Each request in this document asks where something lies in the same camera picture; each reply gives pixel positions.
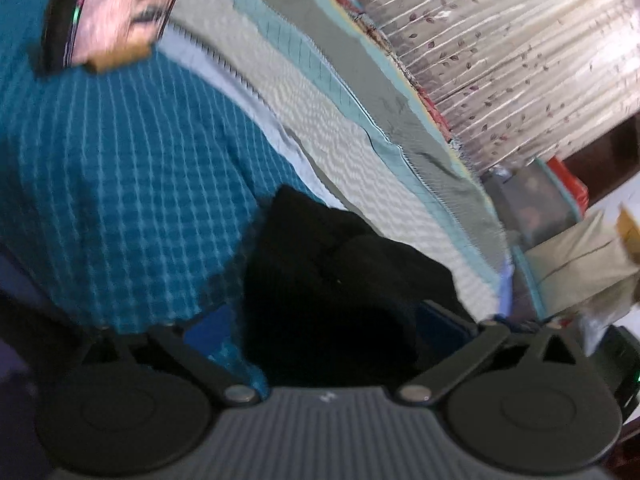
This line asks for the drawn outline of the black pants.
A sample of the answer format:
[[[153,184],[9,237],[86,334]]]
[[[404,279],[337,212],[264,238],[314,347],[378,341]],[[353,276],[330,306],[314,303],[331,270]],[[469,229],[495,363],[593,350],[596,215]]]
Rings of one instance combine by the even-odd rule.
[[[477,333],[451,272],[280,188],[245,270],[242,348],[273,387],[394,390]]]

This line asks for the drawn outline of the beige folded garment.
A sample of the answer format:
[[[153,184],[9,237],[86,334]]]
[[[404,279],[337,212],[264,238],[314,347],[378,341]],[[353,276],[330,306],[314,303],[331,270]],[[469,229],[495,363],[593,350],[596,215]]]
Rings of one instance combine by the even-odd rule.
[[[524,257],[544,318],[639,277],[638,263],[602,210],[530,248]]]

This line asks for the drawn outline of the teal checked shirt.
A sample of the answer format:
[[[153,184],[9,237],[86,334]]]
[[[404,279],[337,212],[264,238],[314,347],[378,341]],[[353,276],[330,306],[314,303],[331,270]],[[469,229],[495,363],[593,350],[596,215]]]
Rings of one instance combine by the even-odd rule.
[[[1,241],[74,322],[129,335],[195,322],[240,350],[243,273],[277,190],[306,188],[231,96],[163,52],[113,73],[37,76],[48,0],[1,0]]]

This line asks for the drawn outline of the floral beige curtain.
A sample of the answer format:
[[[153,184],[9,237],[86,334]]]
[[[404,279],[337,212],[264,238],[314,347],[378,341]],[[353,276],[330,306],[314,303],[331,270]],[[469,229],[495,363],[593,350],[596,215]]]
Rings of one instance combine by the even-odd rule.
[[[565,157],[638,112],[639,0],[352,0],[476,171]]]

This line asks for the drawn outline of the patchwork quilt bedspread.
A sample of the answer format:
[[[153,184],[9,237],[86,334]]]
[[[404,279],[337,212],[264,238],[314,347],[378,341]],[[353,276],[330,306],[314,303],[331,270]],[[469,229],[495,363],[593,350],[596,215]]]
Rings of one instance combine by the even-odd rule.
[[[160,50],[235,99],[327,204],[444,264],[473,318],[502,311],[509,256],[488,196],[332,0],[177,0]]]

